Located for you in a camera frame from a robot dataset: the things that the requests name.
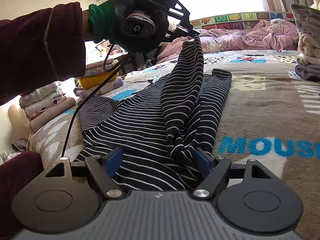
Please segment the maroon sleeved left forearm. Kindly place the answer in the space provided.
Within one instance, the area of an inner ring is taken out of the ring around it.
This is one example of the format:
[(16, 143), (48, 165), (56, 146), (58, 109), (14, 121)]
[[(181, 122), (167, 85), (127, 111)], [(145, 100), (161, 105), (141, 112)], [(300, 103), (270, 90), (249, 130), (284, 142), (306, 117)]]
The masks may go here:
[(1, 21), (1, 104), (86, 70), (80, 3)]

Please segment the black green gloved left hand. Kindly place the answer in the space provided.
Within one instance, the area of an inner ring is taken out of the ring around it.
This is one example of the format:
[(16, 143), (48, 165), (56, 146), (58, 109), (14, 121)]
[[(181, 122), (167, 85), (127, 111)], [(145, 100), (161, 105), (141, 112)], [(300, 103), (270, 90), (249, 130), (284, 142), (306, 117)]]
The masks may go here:
[[(150, 16), (155, 27), (147, 37), (141, 37), (142, 30), (134, 31), (135, 23), (128, 17), (140, 10)], [(165, 37), (169, 27), (165, 7), (151, 0), (108, 0), (100, 5), (88, 7), (88, 31), (92, 40), (99, 43), (108, 40), (130, 53), (148, 53), (155, 49)]]

